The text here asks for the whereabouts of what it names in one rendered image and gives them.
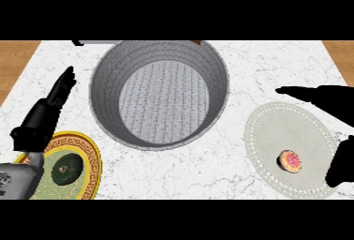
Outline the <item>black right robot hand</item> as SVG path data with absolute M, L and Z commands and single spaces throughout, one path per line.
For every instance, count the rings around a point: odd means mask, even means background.
M 340 85 L 282 86 L 277 89 L 277 92 L 310 102 L 354 127 L 354 87 Z M 340 143 L 325 182 L 333 188 L 344 182 L 354 183 L 354 135 L 350 135 L 349 139 Z

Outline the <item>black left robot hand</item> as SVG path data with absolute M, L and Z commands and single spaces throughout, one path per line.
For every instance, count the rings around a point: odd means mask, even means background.
M 15 151 L 45 151 L 54 138 L 61 110 L 76 84 L 74 68 L 69 67 L 55 82 L 49 96 L 36 102 L 21 126 L 11 131 Z

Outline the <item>pale round placemat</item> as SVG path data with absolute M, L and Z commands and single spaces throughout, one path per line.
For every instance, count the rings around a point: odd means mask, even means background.
M 325 176 L 338 143 L 318 117 L 300 106 L 272 102 L 251 113 L 246 146 L 271 187 L 293 199 L 325 199 L 336 188 Z

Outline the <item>grey woven basket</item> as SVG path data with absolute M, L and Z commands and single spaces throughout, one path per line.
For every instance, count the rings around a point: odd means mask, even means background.
M 166 151 L 209 132 L 231 90 L 223 58 L 206 41 L 125 40 L 100 60 L 92 112 L 107 135 L 144 151 Z

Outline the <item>dark green avocado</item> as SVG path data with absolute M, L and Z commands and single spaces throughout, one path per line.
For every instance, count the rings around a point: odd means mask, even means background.
M 73 184 L 83 172 L 83 158 L 79 154 L 69 154 L 57 161 L 52 169 L 52 178 L 60 186 Z

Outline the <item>yellow patterned plate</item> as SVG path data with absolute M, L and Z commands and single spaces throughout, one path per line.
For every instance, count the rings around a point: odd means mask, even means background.
M 83 170 L 77 180 L 61 186 L 52 172 L 66 170 L 67 165 L 57 163 L 71 154 L 83 159 Z M 97 197 L 102 174 L 101 150 L 94 140 L 80 132 L 60 131 L 45 150 L 45 173 L 32 196 L 33 200 L 94 199 Z

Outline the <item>grey flat object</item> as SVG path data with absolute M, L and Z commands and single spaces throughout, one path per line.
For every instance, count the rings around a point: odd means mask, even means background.
M 80 40 L 82 44 L 119 44 L 123 40 Z

